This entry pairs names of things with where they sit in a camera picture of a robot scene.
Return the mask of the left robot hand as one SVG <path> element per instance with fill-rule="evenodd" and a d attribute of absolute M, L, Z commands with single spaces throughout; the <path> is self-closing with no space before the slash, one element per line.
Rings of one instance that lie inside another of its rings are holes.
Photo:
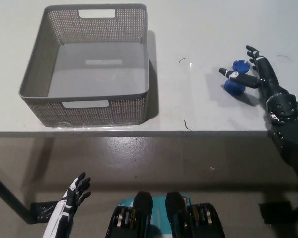
<path fill-rule="evenodd" d="M 73 226 L 74 215 L 85 199 L 90 197 L 90 177 L 81 173 L 67 188 L 48 221 L 43 238 L 68 238 Z"/>

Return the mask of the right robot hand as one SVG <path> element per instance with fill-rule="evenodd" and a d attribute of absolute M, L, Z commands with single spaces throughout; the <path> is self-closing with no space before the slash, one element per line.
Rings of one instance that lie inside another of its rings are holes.
<path fill-rule="evenodd" d="M 268 59 L 260 54 L 260 51 L 253 46 L 246 45 L 247 55 L 253 64 L 253 70 L 257 75 L 242 74 L 238 71 L 232 71 L 220 68 L 218 72 L 225 76 L 228 80 L 252 89 L 260 89 L 266 100 L 278 95 L 288 95 L 289 92 L 280 86 L 277 76 L 268 61 Z"/>

